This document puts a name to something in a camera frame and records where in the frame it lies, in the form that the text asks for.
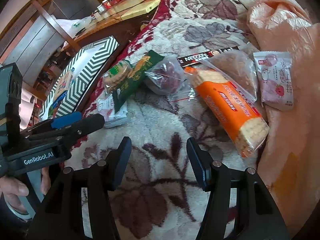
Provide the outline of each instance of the white and pink snack wrapper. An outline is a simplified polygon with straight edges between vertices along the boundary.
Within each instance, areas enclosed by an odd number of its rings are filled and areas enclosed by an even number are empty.
[[[261,91],[261,102],[268,106],[288,111],[293,108],[291,82],[292,58],[289,52],[254,52]]]

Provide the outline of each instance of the pink cloth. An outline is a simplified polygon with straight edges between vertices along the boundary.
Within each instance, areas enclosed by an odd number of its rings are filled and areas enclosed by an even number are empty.
[[[292,55],[294,108],[266,107],[270,133],[258,173],[293,236],[320,198],[320,25],[295,0],[257,0],[247,24],[261,50]]]

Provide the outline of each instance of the strawberry cartoon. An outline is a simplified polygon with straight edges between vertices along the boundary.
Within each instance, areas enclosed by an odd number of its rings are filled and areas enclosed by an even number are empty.
[[[276,93],[279,96],[283,97],[284,96],[284,87],[281,85],[276,86]]]

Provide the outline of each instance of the human hand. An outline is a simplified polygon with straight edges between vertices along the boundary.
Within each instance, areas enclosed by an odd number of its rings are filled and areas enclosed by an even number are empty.
[[[51,181],[49,177],[49,167],[41,169],[41,192],[46,195],[50,186]],[[26,213],[27,210],[21,204],[18,196],[28,196],[29,190],[25,184],[13,177],[3,176],[0,178],[0,196],[3,192],[4,198],[8,203],[18,212]]]

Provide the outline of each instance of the snack package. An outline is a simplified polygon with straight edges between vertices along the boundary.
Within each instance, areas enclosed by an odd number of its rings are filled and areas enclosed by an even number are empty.
[[[181,67],[190,66],[193,64],[199,63],[201,60],[205,60],[214,56],[217,56],[223,52],[226,52],[228,50],[232,49],[239,49],[238,46],[230,47],[230,48],[224,48],[224,49],[216,49],[216,50],[209,50],[203,53],[196,53],[185,57],[177,58],[178,62],[180,63]]]
[[[292,58],[289,52],[260,51],[253,54],[261,91],[261,102],[281,111],[293,108]]]
[[[186,79],[183,69],[175,57],[165,57],[145,71],[145,84],[156,94],[165,96],[176,93]]]
[[[230,81],[235,81],[252,102],[258,98],[258,78],[254,62],[239,50],[230,50],[202,62],[210,68],[222,71],[221,74]]]
[[[115,103],[112,95],[107,96],[105,99],[98,99],[98,113],[104,117],[105,128],[119,126],[128,122],[127,117],[127,102],[125,102],[120,110],[115,113]]]
[[[128,74],[128,76],[118,84],[116,90],[113,91],[112,96],[115,102],[115,112],[120,110],[120,107],[133,94],[138,86],[145,78],[145,71],[152,68],[159,61],[163,60],[163,56],[150,50],[145,56],[143,56],[135,65],[134,69]]]
[[[218,71],[187,67],[185,72],[234,142],[239,154],[250,156],[269,132],[257,109],[241,90]]]
[[[104,73],[103,83],[106,93],[110,94],[115,87],[127,77],[131,70],[132,66],[130,62],[123,59],[110,68],[106,73]]]

